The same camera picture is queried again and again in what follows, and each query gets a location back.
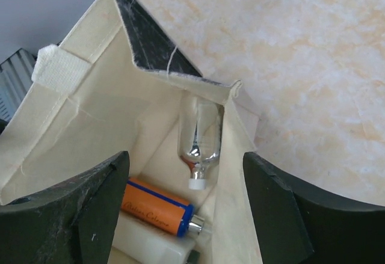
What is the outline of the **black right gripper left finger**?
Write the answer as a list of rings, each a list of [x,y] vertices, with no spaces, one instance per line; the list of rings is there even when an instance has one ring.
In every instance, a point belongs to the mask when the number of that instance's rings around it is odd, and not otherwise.
[[[1,206],[1,263],[107,263],[129,166],[122,151]]]

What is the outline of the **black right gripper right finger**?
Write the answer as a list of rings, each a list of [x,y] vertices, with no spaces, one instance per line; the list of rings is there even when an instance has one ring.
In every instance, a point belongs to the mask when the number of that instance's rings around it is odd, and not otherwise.
[[[384,207],[321,189],[253,152],[243,172],[263,263],[384,263]]]

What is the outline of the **cream canvas tote bag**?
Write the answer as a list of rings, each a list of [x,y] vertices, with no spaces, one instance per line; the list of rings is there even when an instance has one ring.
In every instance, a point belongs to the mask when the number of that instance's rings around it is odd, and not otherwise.
[[[180,102],[224,107],[219,164],[203,191],[177,155]],[[212,224],[202,263],[261,263],[243,172],[257,109],[242,82],[196,76],[137,0],[95,0],[60,45],[40,49],[32,86],[1,134],[1,206],[129,153],[129,176],[190,198]]]

